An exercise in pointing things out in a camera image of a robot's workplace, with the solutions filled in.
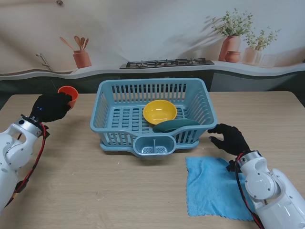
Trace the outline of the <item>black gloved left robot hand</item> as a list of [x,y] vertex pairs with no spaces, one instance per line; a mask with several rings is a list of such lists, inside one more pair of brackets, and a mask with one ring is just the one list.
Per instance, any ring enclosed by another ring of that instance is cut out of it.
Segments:
[[72,97],[65,93],[43,94],[32,107],[30,117],[38,122],[53,122],[62,119],[70,110]]

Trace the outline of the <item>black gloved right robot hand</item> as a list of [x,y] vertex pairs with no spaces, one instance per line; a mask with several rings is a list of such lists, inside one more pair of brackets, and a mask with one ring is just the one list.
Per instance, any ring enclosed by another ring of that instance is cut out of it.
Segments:
[[225,152],[238,156],[241,153],[250,152],[250,147],[246,143],[242,133],[235,126],[226,124],[217,124],[215,128],[207,131],[209,134],[223,135],[223,140],[211,136],[210,141],[219,149]]

